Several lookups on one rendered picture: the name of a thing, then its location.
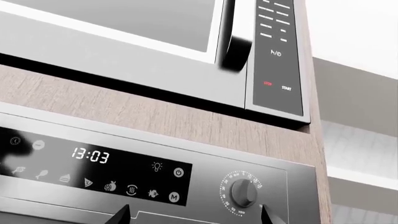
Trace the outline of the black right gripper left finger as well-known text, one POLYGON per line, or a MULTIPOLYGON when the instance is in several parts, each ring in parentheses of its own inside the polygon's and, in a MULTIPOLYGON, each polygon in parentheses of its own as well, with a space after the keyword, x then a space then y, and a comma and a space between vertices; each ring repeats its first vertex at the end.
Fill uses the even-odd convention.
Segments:
POLYGON ((130 224, 129 205, 123 206, 123 208, 116 212, 105 224, 130 224))

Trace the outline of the stainless steel built-in microwave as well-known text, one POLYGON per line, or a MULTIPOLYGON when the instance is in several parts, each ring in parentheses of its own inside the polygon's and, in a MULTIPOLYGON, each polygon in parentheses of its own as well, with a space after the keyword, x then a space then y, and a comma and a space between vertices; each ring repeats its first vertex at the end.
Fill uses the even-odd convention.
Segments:
POLYGON ((253 103, 254 42, 240 72, 223 70, 218 52, 225 0, 0 0, 1 59, 46 72, 74 71, 84 81, 131 88, 141 96, 177 96, 266 124, 310 124, 300 15, 294 0, 303 115, 253 103))

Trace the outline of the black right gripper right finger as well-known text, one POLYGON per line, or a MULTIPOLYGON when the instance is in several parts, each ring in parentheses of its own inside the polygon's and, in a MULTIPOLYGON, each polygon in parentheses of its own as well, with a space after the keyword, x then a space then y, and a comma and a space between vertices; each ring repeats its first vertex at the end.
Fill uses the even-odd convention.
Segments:
POLYGON ((285 224, 285 222, 265 204, 262 204, 261 222, 262 224, 285 224))

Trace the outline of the black oven display panel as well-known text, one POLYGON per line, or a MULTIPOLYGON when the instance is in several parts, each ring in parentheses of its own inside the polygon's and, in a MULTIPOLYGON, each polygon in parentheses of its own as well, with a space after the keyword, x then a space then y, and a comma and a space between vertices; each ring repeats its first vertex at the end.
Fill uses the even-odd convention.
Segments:
POLYGON ((0 127, 0 175, 186 206, 192 164, 0 127))

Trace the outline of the grey wall cabinet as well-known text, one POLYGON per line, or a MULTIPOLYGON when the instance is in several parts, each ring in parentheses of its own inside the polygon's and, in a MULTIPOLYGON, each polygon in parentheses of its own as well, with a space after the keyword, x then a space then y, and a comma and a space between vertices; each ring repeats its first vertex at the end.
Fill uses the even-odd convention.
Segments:
POLYGON ((398 124, 398 80, 313 58, 321 118, 398 124))

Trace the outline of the grey round oven temperature knob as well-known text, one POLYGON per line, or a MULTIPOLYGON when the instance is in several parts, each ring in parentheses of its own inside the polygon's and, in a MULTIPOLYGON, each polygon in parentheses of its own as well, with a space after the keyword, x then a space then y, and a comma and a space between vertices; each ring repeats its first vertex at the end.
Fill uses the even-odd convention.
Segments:
POLYGON ((230 195, 239 207, 250 207, 257 200, 256 186, 247 179, 236 180, 231 186, 230 195))

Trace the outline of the dark microwave touch control panel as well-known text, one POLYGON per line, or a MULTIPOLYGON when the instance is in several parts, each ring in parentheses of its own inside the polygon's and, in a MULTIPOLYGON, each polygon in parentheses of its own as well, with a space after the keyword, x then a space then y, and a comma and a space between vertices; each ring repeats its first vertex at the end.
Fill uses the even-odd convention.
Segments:
POLYGON ((294 0, 257 0, 253 103, 303 115, 294 0))

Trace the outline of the light wood appliance cabinet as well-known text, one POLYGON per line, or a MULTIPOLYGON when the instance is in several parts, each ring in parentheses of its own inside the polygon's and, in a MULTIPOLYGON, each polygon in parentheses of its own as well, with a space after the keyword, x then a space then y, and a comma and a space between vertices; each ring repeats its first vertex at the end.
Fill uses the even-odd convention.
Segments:
POLYGON ((179 139, 263 155, 316 168, 322 224, 331 224, 322 126, 308 29, 307 10, 300 15, 304 70, 307 74, 311 123, 289 130, 227 112, 195 108, 177 96, 139 96, 131 88, 117 91, 109 83, 84 81, 74 71, 46 72, 18 60, 1 59, 0 102, 124 126, 179 139))

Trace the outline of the stainless steel built-in oven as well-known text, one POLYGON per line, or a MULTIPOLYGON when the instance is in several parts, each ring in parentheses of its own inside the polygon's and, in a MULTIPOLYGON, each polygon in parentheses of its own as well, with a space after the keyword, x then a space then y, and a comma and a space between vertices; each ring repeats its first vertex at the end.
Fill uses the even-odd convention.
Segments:
POLYGON ((0 113, 0 127, 192 164, 186 206, 0 175, 0 212, 35 224, 105 224, 129 205, 130 224, 262 224, 262 204, 285 224, 320 224, 315 168, 247 152, 71 117, 0 113), (242 208, 231 186, 250 180, 242 208))

